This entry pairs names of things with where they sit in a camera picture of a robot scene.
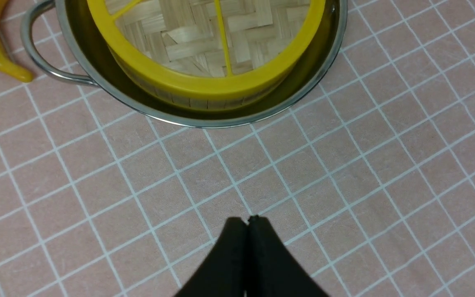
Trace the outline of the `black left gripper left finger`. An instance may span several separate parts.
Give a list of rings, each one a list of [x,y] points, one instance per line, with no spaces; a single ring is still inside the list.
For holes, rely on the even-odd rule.
[[[241,218],[228,218],[213,248],[175,296],[243,297],[247,235]]]

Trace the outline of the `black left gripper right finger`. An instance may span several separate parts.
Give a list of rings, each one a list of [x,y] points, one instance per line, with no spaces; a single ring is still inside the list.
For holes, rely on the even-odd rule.
[[[246,296],[328,296],[288,251],[271,222],[259,215],[248,220]]]

